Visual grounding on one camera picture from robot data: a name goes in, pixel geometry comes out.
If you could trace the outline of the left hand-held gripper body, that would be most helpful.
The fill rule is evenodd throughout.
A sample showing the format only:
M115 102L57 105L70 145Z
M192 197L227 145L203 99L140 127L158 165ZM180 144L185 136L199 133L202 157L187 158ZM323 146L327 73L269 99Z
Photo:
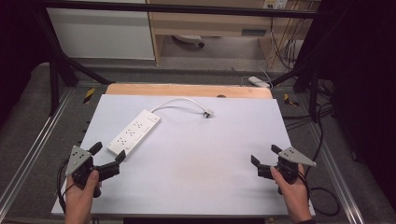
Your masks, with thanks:
M71 176L74 185L80 189L84 189L88 177L95 170L94 167L93 155L89 150L81 147L73 147L68 159L65 176Z

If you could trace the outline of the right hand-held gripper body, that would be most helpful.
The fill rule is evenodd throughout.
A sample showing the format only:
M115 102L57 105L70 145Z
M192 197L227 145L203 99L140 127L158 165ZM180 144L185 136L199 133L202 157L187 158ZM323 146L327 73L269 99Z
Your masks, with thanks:
M316 166L317 164L302 154L294 147L282 149L278 154L278 162L276 169L282 174L283 178L289 183L293 184L299 177L299 164L308 166Z

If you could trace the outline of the person's left hand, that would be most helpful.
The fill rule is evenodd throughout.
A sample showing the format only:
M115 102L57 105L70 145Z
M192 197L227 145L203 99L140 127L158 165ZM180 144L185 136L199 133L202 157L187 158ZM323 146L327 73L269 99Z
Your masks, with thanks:
M93 193L99 183L99 173L93 170L88 177L84 189L79 189L73 183L71 176L67 177L66 212L67 214L91 215Z

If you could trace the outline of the person's right hand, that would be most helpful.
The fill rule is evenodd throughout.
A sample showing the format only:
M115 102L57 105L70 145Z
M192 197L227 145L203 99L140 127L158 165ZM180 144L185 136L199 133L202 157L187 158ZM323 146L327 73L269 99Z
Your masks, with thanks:
M270 170L276 184L282 191L284 202L290 215L310 216L307 191L304 183L299 180L294 184L289 184L275 167L271 167Z

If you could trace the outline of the white floor power strip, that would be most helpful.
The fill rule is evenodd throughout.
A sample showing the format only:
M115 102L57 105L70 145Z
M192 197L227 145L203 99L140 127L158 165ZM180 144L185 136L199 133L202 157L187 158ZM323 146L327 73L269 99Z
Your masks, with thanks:
M249 83L253 84L256 87L267 88L267 89L270 88L270 85L267 82L257 77L249 77L247 80Z

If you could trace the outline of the black metal stand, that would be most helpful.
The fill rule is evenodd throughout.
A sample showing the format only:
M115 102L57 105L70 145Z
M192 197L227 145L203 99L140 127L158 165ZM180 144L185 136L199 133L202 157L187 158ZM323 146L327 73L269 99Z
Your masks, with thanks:
M51 93L49 114L51 116L54 115L60 107L59 78L63 80L66 87L76 87L78 78L74 73L75 69L101 84L112 84L111 80L100 77L64 53L46 9L34 7L31 10L31 14L35 18L40 34L44 36L43 41L47 48L46 54L49 57Z
M292 77L297 77L293 86L296 93L302 93L310 88L308 115L314 122L318 122L316 109L318 72L330 33L331 27L328 23L314 19L305 37L297 63L292 70L272 82L272 85L275 86Z

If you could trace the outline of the dark curtain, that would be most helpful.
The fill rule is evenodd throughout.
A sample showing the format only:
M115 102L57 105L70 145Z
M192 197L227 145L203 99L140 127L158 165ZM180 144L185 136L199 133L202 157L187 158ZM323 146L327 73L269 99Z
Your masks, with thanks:
M354 0L324 63L354 150L396 210L396 0Z
M0 125L20 100L31 72L49 59L28 0L0 0Z

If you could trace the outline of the wooden table board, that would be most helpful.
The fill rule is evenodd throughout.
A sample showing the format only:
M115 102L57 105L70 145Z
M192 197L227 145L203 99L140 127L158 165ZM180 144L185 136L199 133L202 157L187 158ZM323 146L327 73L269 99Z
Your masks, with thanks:
M185 84L113 83L107 87L106 94L195 96L249 99L273 98L271 91L265 88Z

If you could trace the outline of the white cabinet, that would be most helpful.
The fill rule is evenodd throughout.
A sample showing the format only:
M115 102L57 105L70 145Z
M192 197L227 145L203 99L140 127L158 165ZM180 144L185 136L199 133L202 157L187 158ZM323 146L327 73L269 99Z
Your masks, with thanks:
M72 58L155 58L147 12L48 8L63 51Z

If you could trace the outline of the wooden desk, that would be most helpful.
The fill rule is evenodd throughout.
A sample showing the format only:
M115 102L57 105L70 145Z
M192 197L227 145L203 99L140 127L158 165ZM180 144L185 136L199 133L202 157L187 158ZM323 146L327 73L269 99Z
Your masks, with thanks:
M146 0L149 4L264 8L264 0ZM320 0L288 0L284 9L316 11ZM259 18L249 16L150 12L154 55L161 61L163 39L167 35L254 37L272 66L280 64L276 54L289 40L303 40L311 25L309 19Z

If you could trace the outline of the office chair base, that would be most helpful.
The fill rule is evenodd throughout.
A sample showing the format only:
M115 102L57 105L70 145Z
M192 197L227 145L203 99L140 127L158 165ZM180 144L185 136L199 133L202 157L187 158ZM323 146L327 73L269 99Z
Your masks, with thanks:
M175 35L175 39L185 43L197 45L199 48L203 48L205 46L203 39L198 35Z

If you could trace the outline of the aluminium floor rail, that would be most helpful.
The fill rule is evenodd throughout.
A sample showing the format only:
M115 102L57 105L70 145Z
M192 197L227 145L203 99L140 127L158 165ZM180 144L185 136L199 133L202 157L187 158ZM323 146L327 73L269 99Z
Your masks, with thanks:
M341 170L338 168L334 157L332 156L330 149L324 139L324 134L320 133L319 125L316 123L309 124L316 141L320 144L319 155L323 160L330 180L335 188L338 199L343 206L346 213L346 217L350 224L364 224L364 219L361 214L359 207L357 206L352 193L344 179Z
M59 107L55 110L53 115L47 118L46 123L40 130L33 144L30 146L18 170L12 176L12 179L7 185L7 188L0 196L0 220L5 218L9 208L11 207L19 191L21 190L24 181L32 170L41 150L46 145L52 133L52 130L54 129L60 116L64 112L64 109L66 108L67 103L70 99L70 95L74 92L74 90L74 88L67 88L64 91L59 101Z

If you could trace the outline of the white wall socket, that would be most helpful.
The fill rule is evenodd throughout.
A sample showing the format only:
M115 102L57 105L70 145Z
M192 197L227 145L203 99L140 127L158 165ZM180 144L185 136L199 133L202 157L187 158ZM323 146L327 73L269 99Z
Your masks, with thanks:
M269 9L284 9L288 0L264 0L263 7Z

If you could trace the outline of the black metal frame bar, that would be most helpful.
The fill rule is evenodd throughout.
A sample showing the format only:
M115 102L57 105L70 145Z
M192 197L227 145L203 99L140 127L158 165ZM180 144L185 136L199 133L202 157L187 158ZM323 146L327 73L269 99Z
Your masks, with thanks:
M300 10L286 10L286 9L184 6L184 5L137 4L137 3L116 3L116 2L72 1L72 0L36 0L35 3L38 6L50 7L50 8L229 15L229 16L250 16L250 17L268 17L268 18L272 17L272 18L315 19L315 18L326 17L331 15L330 12L300 11Z

